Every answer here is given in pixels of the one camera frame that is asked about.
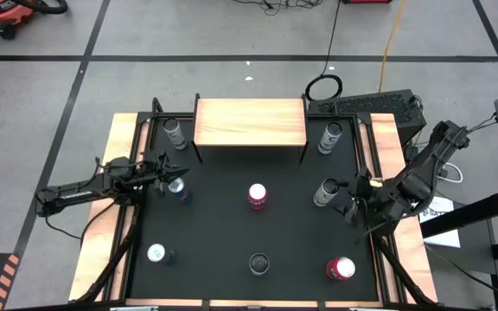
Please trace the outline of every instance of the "blue can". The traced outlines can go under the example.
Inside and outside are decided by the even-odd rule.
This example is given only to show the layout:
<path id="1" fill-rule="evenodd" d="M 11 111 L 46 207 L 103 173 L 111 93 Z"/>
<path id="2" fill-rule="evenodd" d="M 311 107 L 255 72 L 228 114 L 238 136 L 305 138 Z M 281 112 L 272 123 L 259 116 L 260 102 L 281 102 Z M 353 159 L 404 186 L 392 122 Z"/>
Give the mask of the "blue can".
<path id="1" fill-rule="evenodd" d="M 169 184 L 169 190 L 173 193 L 182 204 L 191 202 L 191 193 L 186 189 L 186 184 L 182 178 L 176 178 Z"/>

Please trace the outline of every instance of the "can lid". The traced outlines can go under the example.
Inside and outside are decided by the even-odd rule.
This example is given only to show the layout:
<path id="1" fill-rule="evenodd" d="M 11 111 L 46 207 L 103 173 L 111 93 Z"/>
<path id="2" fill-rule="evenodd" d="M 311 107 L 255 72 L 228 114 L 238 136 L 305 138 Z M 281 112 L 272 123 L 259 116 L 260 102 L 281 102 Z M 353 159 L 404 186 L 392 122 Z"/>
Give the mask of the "can lid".
<path id="1" fill-rule="evenodd" d="M 331 135 L 338 136 L 343 132 L 342 126 L 337 123 L 328 124 L 328 132 Z"/>
<path id="2" fill-rule="evenodd" d="M 344 277 L 351 277 L 354 274 L 354 263 L 353 260 L 347 258 L 347 257 L 341 257 L 337 261 L 337 265 L 335 266 L 337 269 L 337 272 Z"/>
<path id="3" fill-rule="evenodd" d="M 251 257 L 251 269 L 255 272 L 265 272 L 268 269 L 268 257 L 265 254 L 255 254 Z"/>
<path id="4" fill-rule="evenodd" d="M 337 185 L 337 181 L 335 179 L 328 178 L 322 184 L 324 191 L 328 194 L 337 194 L 339 191 L 339 186 Z"/>
<path id="5" fill-rule="evenodd" d="M 266 188 L 261 184 L 253 184 L 249 188 L 249 196 L 251 196 L 255 200 L 260 200 L 264 198 L 265 195 L 266 195 Z"/>
<path id="6" fill-rule="evenodd" d="M 165 130 L 175 130 L 178 127 L 178 121 L 174 118 L 164 121 L 163 127 Z"/>
<path id="7" fill-rule="evenodd" d="M 183 189 L 183 179 L 176 178 L 169 184 L 169 190 L 173 194 L 177 194 Z"/>
<path id="8" fill-rule="evenodd" d="M 153 244 L 147 250 L 147 257 L 150 261 L 156 263 L 163 260 L 165 253 L 166 250 L 164 249 L 164 246 L 162 246 L 161 244 Z"/>

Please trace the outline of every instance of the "black table surface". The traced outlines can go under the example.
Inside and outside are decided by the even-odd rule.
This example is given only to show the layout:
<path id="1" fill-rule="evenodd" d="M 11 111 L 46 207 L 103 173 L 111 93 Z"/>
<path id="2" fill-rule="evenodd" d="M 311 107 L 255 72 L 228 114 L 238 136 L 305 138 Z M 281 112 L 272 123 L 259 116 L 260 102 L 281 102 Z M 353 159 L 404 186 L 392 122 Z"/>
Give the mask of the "black table surface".
<path id="1" fill-rule="evenodd" d="M 200 147 L 200 164 L 192 146 L 175 150 L 159 124 L 156 146 L 167 151 L 171 163 L 190 168 L 182 178 L 193 201 L 184 206 L 170 193 L 148 192 L 128 297 L 378 301 L 371 245 L 366 238 L 354 242 L 364 225 L 349 225 L 330 206 L 312 201 L 324 179 L 349 180 L 357 170 L 353 128 L 348 119 L 338 122 L 342 138 L 325 156 L 317 144 L 329 121 L 309 120 L 310 144 L 300 166 L 300 149 L 292 147 Z M 181 124 L 191 139 L 193 123 Z M 247 201 L 253 183 L 268 192 L 262 211 L 253 211 Z M 348 204 L 350 198 L 341 192 L 330 203 Z M 176 252 L 176 264 L 148 259 L 147 250 L 156 243 Z M 257 252 L 271 261 L 262 277 L 249 270 L 249 258 Z M 326 263 L 336 257 L 354 261 L 350 280 L 326 277 Z"/>

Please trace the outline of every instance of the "wheel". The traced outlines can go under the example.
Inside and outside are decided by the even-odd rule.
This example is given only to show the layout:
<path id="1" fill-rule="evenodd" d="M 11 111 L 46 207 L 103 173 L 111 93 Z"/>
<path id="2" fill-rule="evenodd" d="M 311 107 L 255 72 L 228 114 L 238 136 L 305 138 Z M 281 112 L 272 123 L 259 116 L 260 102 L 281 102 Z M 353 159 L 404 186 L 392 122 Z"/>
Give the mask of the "wheel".
<path id="1" fill-rule="evenodd" d="M 4 38 L 4 40 L 13 40 L 16 36 L 16 28 L 12 25 L 7 25 L 0 29 L 0 36 Z"/>

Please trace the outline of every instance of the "yellow cable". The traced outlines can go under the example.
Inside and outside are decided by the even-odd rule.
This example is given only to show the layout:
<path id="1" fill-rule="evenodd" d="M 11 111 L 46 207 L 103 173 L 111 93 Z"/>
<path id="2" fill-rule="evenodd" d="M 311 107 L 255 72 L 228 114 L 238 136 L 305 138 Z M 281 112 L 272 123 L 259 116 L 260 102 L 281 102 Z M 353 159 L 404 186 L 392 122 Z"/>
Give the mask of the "yellow cable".
<path id="1" fill-rule="evenodd" d="M 389 47 L 391 46 L 391 39 L 393 39 L 393 35 L 395 35 L 395 30 L 397 29 L 397 25 L 399 25 L 399 20 L 401 19 L 401 13 L 403 13 L 403 8 L 405 7 L 405 3 L 406 0 L 401 0 L 401 5 L 399 6 L 399 12 L 397 12 L 397 17 L 395 17 L 395 22 L 393 23 L 393 27 L 391 28 L 391 34 L 389 35 L 389 40 L 387 40 L 386 52 L 384 52 L 384 59 L 381 61 L 380 87 L 378 87 L 378 92 L 381 92 L 381 86 L 384 83 L 386 60 L 387 60 L 387 55 L 389 54 Z"/>

